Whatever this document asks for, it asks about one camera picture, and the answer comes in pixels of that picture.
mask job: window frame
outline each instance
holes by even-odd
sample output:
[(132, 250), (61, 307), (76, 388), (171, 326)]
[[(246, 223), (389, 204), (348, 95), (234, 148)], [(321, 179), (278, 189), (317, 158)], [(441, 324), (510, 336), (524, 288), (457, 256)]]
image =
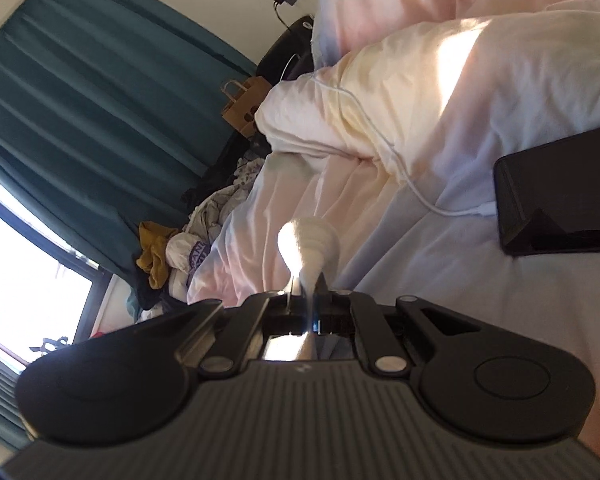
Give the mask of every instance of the window frame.
[(94, 269), (74, 254), (68, 253), (63, 248), (58, 247), (14, 214), (2, 202), (0, 202), (0, 219), (40, 250), (57, 260), (61, 265), (90, 280), (91, 289), (80, 314), (80, 321), (75, 331), (74, 344), (86, 341), (91, 337), (93, 326), (98, 317), (98, 311), (100, 310), (113, 274), (102, 267)]

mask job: silver screw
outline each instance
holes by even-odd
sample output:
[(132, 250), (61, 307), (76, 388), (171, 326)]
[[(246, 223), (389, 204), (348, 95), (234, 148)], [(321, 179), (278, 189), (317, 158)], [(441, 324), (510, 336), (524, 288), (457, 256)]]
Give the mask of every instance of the silver screw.
[(228, 372), (233, 366), (234, 362), (228, 357), (224, 356), (207, 357), (200, 364), (200, 368), (210, 374), (221, 374), (223, 372)]
[(376, 368), (385, 373), (401, 372), (407, 367), (407, 361), (395, 355), (385, 355), (376, 360)]

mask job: bed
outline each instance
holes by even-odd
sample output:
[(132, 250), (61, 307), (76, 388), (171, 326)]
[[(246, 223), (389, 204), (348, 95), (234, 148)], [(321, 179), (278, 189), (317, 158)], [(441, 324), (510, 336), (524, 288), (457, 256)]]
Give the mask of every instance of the bed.
[(510, 258), (495, 218), (441, 216), (408, 185), (473, 208), (494, 200), (500, 156), (600, 126), (600, 0), (320, 0), (314, 51), (324, 68), (256, 115), (273, 154), (189, 303), (282, 288), (280, 228), (324, 218), (334, 288), (414, 294), (585, 362), (597, 397), (580, 437), (600, 455), (600, 254)]

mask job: ribbed gray panel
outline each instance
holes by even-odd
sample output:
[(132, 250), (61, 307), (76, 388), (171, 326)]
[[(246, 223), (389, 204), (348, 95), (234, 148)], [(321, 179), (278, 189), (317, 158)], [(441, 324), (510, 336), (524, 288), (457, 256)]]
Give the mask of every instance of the ribbed gray panel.
[(107, 449), (38, 441), (5, 470), (14, 480), (590, 480), (600, 460), (572, 440), (529, 450), (465, 441), (408, 386), (356, 361), (253, 362), (205, 383), (151, 436)]

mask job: yellow cloth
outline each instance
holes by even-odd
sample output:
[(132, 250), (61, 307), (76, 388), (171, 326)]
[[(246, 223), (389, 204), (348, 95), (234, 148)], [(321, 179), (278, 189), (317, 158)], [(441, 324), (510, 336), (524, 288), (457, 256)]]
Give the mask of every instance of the yellow cloth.
[(167, 242), (180, 231), (155, 222), (140, 222), (138, 231), (142, 256), (136, 260), (136, 265), (149, 275), (149, 286), (159, 290), (169, 279)]

